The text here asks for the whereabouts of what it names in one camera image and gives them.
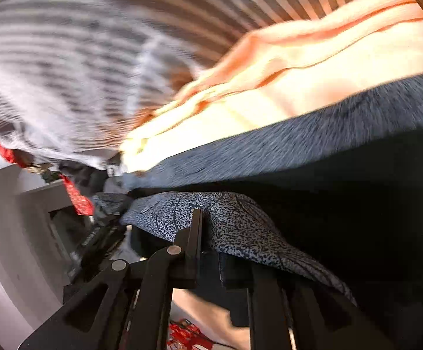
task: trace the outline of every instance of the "orange cloth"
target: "orange cloth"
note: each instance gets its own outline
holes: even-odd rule
[[[245,35],[121,145],[128,171],[423,73],[415,0],[357,0],[319,21]]]

